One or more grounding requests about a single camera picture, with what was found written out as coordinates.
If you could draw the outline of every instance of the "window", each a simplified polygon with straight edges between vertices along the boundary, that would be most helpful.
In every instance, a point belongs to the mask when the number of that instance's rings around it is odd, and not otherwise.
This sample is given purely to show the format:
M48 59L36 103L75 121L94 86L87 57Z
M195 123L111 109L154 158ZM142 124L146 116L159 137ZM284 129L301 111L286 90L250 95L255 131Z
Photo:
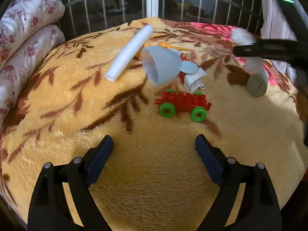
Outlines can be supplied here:
M145 0L60 1L66 9L58 27L67 40L146 17Z
M263 25L261 0L159 0L159 17L233 25L258 35Z

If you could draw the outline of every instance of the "blanket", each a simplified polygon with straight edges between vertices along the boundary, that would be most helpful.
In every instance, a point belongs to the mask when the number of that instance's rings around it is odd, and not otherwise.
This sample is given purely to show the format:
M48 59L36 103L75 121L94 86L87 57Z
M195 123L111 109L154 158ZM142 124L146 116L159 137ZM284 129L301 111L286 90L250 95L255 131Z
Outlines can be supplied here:
M142 63L132 60L116 82L104 78L136 29L155 28L149 44L171 43L206 72L201 81L212 103L207 119L187 112L163 118L154 104L166 89L185 92L180 78L154 88ZM22 91L2 133L0 188L26 221L31 194L43 164L68 163L97 146L105 135L114 150L90 192L114 231L196 230L219 187L195 151L204 134L240 163L265 164L280 207L308 165L296 90L269 61L263 97L249 94L249 74L232 55L231 28L145 18L70 40L52 50ZM68 185L73 219L81 225ZM235 220L243 187L228 223Z

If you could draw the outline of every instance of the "green light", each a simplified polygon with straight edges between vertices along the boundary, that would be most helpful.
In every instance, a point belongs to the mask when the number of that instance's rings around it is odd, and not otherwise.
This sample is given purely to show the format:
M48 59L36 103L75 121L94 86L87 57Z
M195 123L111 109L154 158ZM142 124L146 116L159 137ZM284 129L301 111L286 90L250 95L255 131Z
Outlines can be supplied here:
M284 0L285 2L294 3L292 0Z

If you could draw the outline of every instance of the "white curtain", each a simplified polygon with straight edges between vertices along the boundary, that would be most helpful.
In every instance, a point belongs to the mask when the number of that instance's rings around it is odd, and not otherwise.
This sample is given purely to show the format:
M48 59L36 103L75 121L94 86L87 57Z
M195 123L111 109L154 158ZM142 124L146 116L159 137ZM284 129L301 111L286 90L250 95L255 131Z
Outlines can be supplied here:
M301 15L303 21L308 25L308 16L298 0L294 1L297 11ZM264 25L261 29L262 39L292 39L296 40L294 33L286 22L279 5L276 0L262 0ZM290 65L283 61L273 61L276 69L282 73L288 74L291 82L295 81L295 71Z

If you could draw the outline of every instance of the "red toy car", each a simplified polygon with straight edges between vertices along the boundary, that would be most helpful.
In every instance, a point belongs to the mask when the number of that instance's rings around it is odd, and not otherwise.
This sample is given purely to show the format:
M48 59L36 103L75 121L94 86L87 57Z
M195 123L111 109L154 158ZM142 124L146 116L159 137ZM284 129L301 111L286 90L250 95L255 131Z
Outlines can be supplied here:
M161 99L156 99L155 104L160 105L159 113L163 117L172 117L176 112L190 112L195 122L206 119L206 112L210 110L211 103L206 102L206 96L200 92L183 94L174 90L163 92Z

